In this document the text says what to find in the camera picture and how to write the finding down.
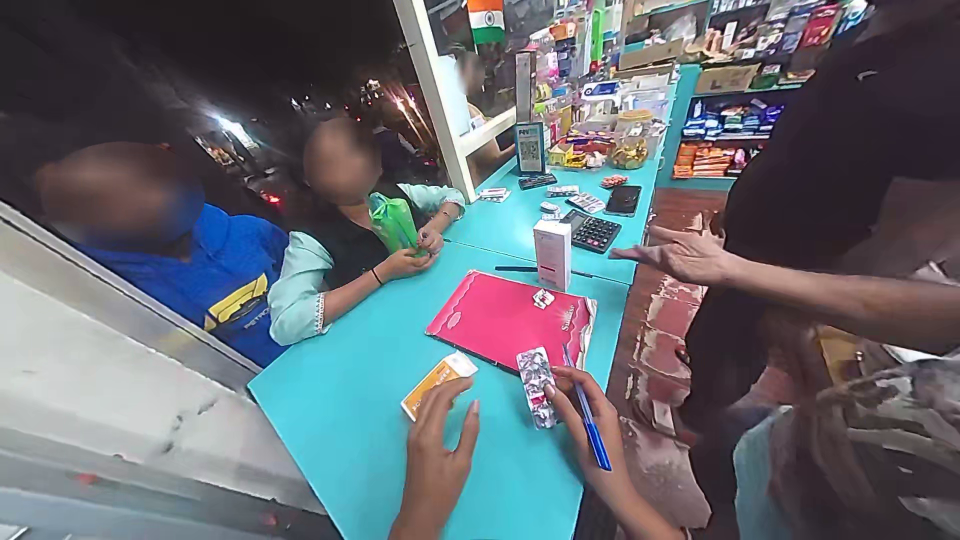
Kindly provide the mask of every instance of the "flag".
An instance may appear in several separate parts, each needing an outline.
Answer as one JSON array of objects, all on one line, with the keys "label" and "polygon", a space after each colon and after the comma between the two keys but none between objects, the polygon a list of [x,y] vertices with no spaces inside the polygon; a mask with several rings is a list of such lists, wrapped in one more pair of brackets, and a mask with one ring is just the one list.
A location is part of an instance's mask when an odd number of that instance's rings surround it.
[{"label": "flag", "polygon": [[467,0],[467,11],[475,44],[503,41],[503,0]]}]

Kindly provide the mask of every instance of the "orange medicine box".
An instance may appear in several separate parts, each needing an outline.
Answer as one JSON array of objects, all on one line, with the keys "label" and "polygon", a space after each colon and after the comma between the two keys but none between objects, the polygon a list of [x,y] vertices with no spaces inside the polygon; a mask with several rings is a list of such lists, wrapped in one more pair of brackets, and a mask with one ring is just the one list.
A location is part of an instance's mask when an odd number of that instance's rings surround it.
[{"label": "orange medicine box", "polygon": [[417,386],[407,394],[406,398],[400,402],[403,412],[407,413],[410,420],[417,422],[417,409],[420,408],[420,401],[427,390],[442,384],[448,380],[459,379],[460,377],[470,377],[477,372],[477,366],[467,358],[467,355],[457,352],[445,356],[440,360],[430,373],[426,374]]}]

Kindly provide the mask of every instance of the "blue jacket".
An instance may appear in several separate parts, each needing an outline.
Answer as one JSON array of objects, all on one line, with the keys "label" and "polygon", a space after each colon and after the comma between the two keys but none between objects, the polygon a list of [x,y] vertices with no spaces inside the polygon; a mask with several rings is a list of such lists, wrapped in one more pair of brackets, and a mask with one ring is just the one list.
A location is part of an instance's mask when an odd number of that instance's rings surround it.
[{"label": "blue jacket", "polygon": [[268,365],[286,350],[270,337],[267,290],[279,277],[287,234],[264,219],[229,216],[211,205],[204,205],[192,234],[189,262],[78,248],[257,365]]}]

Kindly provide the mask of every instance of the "hand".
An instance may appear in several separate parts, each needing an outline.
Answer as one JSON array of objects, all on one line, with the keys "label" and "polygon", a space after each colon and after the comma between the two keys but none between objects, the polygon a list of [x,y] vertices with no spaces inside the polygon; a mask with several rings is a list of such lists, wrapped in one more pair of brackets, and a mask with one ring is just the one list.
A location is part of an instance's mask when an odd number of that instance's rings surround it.
[{"label": "hand", "polygon": [[743,260],[724,251],[723,239],[708,231],[683,233],[652,226],[650,235],[667,242],[659,246],[636,245],[612,249],[610,258],[628,258],[649,264],[682,282],[699,285],[724,284],[734,266]]},{"label": "hand", "polygon": [[376,275],[383,282],[399,280],[400,278],[419,274],[433,266],[435,260],[437,260],[437,257],[433,255],[417,257],[417,250],[415,248],[407,248],[394,252],[387,257],[386,260],[377,264]]},{"label": "hand", "polygon": [[417,246],[432,255],[437,255],[444,248],[444,237],[429,226],[424,226],[417,232]]},{"label": "hand", "polygon": [[[623,441],[620,438],[620,415],[616,407],[610,403],[603,389],[596,380],[586,371],[564,366],[555,366],[553,374],[556,377],[560,392],[551,385],[544,388],[546,397],[557,410],[557,415],[563,419],[576,447],[577,460],[580,469],[584,472],[584,479],[593,486],[600,498],[612,505],[613,502],[627,500],[636,496],[634,486],[627,474],[627,464],[623,457]],[[573,387],[574,381],[584,388],[584,394],[593,413],[593,422],[600,431],[607,457],[610,458],[612,471],[604,471],[597,467],[596,457],[584,428],[584,419],[577,411],[580,399]]]},{"label": "hand", "polygon": [[423,397],[407,437],[407,480],[390,540],[439,538],[460,499],[480,431],[480,402],[470,404],[453,452],[444,448],[444,424],[453,399],[471,386],[473,378],[449,380]]},{"label": "hand", "polygon": [[[620,438],[620,417],[616,407],[610,403],[603,389],[586,371],[572,367],[553,368],[560,390],[547,384],[544,387],[546,397],[557,410],[557,414],[566,423],[576,447],[577,460],[584,472],[584,478],[593,486],[593,490],[610,507],[616,520],[627,533],[627,538],[648,538],[651,540],[680,540],[684,534],[673,528],[657,513],[634,489],[627,471],[627,461],[623,457],[623,440]],[[597,467],[593,449],[584,428],[584,419],[577,412],[580,399],[576,397],[573,382],[584,388],[584,394],[593,413],[593,422],[600,431],[611,470]]]}]

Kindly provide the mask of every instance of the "red notebook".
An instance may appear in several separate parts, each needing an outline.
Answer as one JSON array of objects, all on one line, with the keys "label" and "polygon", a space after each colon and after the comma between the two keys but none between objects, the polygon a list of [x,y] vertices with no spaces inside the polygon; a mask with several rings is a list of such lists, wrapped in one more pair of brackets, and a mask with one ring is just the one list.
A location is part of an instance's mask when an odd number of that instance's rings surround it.
[{"label": "red notebook", "polygon": [[566,343],[583,368],[596,301],[551,290],[554,301],[540,309],[534,305],[540,289],[470,270],[426,333],[515,373],[516,355],[537,347],[546,349],[550,365],[564,365]]}]

